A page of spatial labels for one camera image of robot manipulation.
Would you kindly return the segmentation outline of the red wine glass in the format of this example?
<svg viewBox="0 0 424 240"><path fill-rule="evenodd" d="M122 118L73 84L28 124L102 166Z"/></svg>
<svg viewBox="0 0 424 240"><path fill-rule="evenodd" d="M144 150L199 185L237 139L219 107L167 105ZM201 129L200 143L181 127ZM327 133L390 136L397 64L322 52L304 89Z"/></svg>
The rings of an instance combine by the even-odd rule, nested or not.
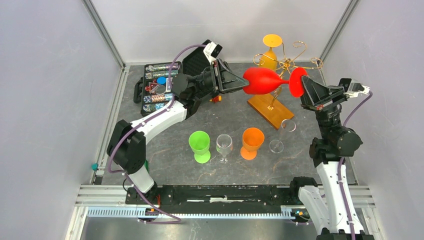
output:
<svg viewBox="0 0 424 240"><path fill-rule="evenodd" d="M298 67L291 73L289 80L284 80L270 69L250 67L243 74L243 78L249 82L249 85L244 87L243 91L248 95L265 95L273 92L281 85L288 84L290 94L299 98L304 94L301 77L307 75L308 73L304 68Z"/></svg>

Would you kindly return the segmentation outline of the yellow wine glass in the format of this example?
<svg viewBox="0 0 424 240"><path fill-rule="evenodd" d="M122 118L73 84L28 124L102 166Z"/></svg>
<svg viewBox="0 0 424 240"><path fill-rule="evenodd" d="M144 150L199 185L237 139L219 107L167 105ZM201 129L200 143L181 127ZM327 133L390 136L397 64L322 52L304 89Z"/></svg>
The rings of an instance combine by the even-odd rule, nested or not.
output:
<svg viewBox="0 0 424 240"><path fill-rule="evenodd" d="M263 37L262 42L268 47L268 50L260 55L258 66L275 71L278 65L278 58L274 48L282 45L283 39L277 34L267 34Z"/></svg>

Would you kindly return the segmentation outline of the orange wine glass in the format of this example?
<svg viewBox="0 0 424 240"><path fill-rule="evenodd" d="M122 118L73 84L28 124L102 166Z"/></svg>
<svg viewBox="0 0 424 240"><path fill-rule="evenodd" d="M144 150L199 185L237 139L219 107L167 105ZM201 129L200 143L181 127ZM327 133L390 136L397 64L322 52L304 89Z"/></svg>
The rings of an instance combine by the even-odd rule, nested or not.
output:
<svg viewBox="0 0 424 240"><path fill-rule="evenodd" d="M262 146L265 140L264 133L256 128L247 128L242 134L242 147L240 155L245 160L253 160L257 156L257 150Z"/></svg>

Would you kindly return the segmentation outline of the clear flute wine glass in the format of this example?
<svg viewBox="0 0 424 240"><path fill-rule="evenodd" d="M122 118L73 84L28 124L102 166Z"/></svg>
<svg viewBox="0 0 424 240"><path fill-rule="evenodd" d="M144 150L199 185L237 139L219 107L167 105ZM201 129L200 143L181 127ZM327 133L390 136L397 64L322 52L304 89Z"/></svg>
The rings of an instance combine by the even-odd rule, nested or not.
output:
<svg viewBox="0 0 424 240"><path fill-rule="evenodd" d="M277 135L269 143L270 151L275 154L283 152L285 144L294 137L296 129L297 125L293 120L284 119L277 130Z"/></svg>

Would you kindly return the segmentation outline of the clear round wine glass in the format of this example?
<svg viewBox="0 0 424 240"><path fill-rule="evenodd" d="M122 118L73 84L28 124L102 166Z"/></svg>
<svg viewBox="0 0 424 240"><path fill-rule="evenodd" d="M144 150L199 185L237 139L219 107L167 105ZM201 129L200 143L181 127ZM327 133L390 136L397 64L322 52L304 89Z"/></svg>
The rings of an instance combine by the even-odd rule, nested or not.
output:
<svg viewBox="0 0 424 240"><path fill-rule="evenodd" d="M228 134L220 134L216 139L216 150L221 155L221 162L228 162L228 155L233 150L233 139Z"/></svg>

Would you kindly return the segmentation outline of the green wine glass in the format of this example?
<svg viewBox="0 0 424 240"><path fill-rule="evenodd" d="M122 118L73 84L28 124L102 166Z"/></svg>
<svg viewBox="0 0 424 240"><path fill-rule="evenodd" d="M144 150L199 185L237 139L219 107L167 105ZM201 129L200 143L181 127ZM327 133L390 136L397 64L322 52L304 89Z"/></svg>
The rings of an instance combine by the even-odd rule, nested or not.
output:
<svg viewBox="0 0 424 240"><path fill-rule="evenodd" d="M210 136L204 131L195 131L189 136L188 144L197 163L205 164L210 160L210 142Z"/></svg>

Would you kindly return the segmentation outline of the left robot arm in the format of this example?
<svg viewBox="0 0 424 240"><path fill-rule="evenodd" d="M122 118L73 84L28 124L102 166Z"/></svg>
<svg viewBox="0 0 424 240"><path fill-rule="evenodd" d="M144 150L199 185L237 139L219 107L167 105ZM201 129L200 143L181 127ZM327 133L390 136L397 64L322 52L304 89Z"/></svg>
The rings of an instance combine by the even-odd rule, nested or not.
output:
<svg viewBox="0 0 424 240"><path fill-rule="evenodd" d="M171 83L171 101L141 119L118 121L106 149L110 160L127 175L138 189L137 196L145 204L151 204L157 198L157 190L153 187L155 181L145 167L147 144L172 125L190 118L202 103L249 85L221 59L215 60L196 76L178 73Z"/></svg>

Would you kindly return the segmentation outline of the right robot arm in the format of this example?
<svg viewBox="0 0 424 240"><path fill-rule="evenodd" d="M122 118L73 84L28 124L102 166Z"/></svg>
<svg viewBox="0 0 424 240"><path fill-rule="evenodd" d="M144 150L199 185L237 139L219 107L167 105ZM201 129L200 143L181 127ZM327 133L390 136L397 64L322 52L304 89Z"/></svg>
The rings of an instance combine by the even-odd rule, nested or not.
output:
<svg viewBox="0 0 424 240"><path fill-rule="evenodd" d="M289 199L305 206L318 240L373 240L375 237L365 232L359 220L347 183L346 158L353 157L363 141L340 119L343 102L366 95L348 115L351 118L373 93L352 78L341 78L338 85L321 84L307 75L297 80L303 90L301 106L315 113L320 130L321 137L312 140L309 156L324 194L313 178L298 177L291 182Z"/></svg>

